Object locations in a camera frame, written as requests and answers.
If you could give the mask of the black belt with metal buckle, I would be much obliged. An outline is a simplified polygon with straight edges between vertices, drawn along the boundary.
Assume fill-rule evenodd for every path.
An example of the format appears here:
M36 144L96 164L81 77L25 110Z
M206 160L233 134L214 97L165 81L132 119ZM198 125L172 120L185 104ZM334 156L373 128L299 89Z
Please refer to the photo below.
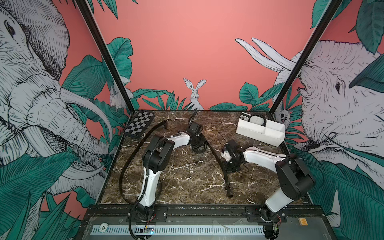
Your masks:
M246 121L246 122L249 122L252 124L260 125L262 127L265 127L267 124L266 117L263 114L259 114L259 113L245 113L245 112L243 112L240 115L240 120L243 120L243 121Z

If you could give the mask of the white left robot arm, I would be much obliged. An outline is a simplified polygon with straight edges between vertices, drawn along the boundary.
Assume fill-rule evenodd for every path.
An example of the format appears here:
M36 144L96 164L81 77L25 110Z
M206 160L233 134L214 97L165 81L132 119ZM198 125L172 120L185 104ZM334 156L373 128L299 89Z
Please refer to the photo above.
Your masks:
M204 152L206 140L204 127L191 122L183 132L161 136L156 134L142 157L144 178L141 193L134 203L131 215L136 215L142 222L149 222L155 217L156 191L162 171L167 167L174 149L190 145L195 152Z

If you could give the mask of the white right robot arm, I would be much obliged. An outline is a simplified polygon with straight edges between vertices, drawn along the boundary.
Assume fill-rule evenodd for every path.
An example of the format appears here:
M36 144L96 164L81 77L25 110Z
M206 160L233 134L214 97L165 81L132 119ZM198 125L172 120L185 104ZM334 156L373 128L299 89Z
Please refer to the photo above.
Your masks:
M280 187L261 206L258 217L266 223L279 220L278 212L299 200L315 184L307 165L296 155L275 154L254 146L241 147L234 140L225 143L221 156L227 161L226 170L234 173L242 164L251 163L277 174Z

